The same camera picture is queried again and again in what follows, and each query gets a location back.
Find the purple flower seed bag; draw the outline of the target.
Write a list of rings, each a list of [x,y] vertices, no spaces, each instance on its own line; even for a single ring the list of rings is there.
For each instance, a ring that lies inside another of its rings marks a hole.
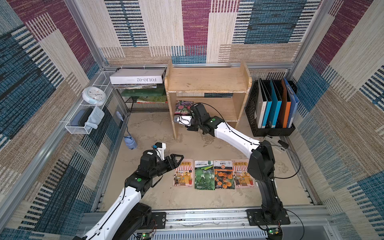
[[[190,116],[191,115],[191,106],[194,102],[190,101],[177,101],[175,106],[175,115],[177,116]]]

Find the green melon seed bag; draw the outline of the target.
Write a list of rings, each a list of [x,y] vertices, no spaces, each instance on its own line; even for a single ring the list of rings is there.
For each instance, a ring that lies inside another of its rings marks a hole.
[[[195,189],[215,190],[215,173],[213,161],[195,161]]]

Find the orange marigold seed bag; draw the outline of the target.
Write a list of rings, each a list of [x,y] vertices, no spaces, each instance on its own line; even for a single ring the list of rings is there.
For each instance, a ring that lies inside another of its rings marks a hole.
[[[233,162],[227,160],[214,161],[215,189],[234,190]]]

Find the pink flower shop seed bag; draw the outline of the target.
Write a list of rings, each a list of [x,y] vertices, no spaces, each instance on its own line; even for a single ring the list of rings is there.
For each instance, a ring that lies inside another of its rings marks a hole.
[[[258,184],[248,173],[249,160],[232,160],[236,188],[255,188]]]

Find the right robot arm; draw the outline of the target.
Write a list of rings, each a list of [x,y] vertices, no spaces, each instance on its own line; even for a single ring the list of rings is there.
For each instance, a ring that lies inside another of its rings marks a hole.
[[[221,139],[242,152],[248,159],[248,173],[259,185],[262,197],[262,223],[267,225],[290,224],[291,221],[281,202],[275,184],[275,157],[268,141],[257,141],[232,128],[222,118],[211,117],[204,103],[190,108],[191,126],[204,134]]]

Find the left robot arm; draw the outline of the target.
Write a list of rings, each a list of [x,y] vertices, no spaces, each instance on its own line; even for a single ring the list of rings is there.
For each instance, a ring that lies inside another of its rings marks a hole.
[[[152,208],[140,203],[153,188],[153,178],[162,177],[181,164],[183,155],[171,154],[160,158],[157,150],[146,150],[137,170],[126,178],[124,188],[104,216],[83,237],[75,240],[128,240],[142,226],[151,224]]]

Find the green book on rack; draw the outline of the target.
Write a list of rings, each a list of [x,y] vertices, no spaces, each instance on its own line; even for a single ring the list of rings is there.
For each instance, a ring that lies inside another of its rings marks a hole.
[[[164,88],[123,90],[122,97],[160,97],[165,94]]]

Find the black file holder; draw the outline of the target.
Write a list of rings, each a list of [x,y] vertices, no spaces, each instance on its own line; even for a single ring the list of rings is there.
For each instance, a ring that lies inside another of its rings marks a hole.
[[[296,91],[295,84],[286,78],[260,79],[253,84],[245,112],[255,137],[292,134],[300,103]]]

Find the white binder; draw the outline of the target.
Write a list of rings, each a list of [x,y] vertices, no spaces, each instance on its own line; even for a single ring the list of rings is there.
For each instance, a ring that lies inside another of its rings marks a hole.
[[[256,105],[256,121],[258,129],[263,127],[263,120],[265,116],[265,110],[267,107],[267,97],[265,90],[263,88],[263,81],[258,81],[258,97],[257,97],[257,105]]]

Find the teal binder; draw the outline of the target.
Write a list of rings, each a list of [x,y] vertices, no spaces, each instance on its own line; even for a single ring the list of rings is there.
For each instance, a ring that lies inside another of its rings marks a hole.
[[[262,123],[263,129],[265,129],[267,126],[268,117],[269,117],[269,113],[270,113],[271,106],[272,106],[272,97],[270,94],[270,87],[268,86],[268,83],[269,83],[268,81],[262,81],[262,86],[264,88],[264,92],[265,92],[265,96],[266,96],[266,100],[267,100],[265,114],[264,114],[263,123]]]
[[[269,124],[271,128],[275,128],[282,105],[282,97],[280,91],[274,81],[270,80],[272,106],[269,114]]]

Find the white folio box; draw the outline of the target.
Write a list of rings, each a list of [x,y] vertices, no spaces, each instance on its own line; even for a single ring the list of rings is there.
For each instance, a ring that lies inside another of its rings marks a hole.
[[[120,69],[110,76],[113,85],[162,84],[165,69]]]

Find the blue binder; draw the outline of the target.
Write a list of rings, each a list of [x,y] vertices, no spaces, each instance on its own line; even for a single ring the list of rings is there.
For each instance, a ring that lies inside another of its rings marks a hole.
[[[288,91],[288,94],[289,94],[290,100],[291,100],[291,107],[290,107],[288,124],[287,124],[287,127],[291,128],[300,100],[298,99],[296,93],[294,92],[293,88],[288,83],[286,78],[284,78],[284,81],[285,81],[285,85],[286,85],[286,88],[287,88],[287,91]]]

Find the white round clock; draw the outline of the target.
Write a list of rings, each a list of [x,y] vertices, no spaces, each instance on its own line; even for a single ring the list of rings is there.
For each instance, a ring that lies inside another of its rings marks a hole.
[[[103,90],[91,86],[83,90],[82,98],[90,105],[102,106],[105,103],[107,96]]]

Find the dark pouch in basket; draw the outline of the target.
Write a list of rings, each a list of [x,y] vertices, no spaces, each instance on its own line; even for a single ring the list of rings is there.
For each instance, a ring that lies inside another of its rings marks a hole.
[[[93,108],[80,110],[71,121],[71,127],[84,127],[92,111]]]

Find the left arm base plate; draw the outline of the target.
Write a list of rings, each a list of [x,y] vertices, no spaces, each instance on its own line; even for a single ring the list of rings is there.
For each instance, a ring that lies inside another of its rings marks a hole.
[[[134,212],[128,214],[122,226],[126,230],[164,229],[166,220],[166,212],[151,212],[150,214]]]

